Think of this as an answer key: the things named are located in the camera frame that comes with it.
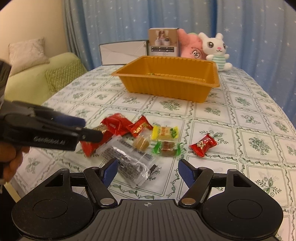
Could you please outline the left hand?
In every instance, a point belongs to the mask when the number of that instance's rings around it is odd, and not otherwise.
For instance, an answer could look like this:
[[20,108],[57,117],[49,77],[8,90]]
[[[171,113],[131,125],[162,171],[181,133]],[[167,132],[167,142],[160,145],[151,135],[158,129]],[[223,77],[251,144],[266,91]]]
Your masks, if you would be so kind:
[[23,162],[23,153],[28,153],[30,147],[20,147],[19,150],[10,143],[1,142],[1,163],[3,167],[3,180],[10,182],[17,169]]

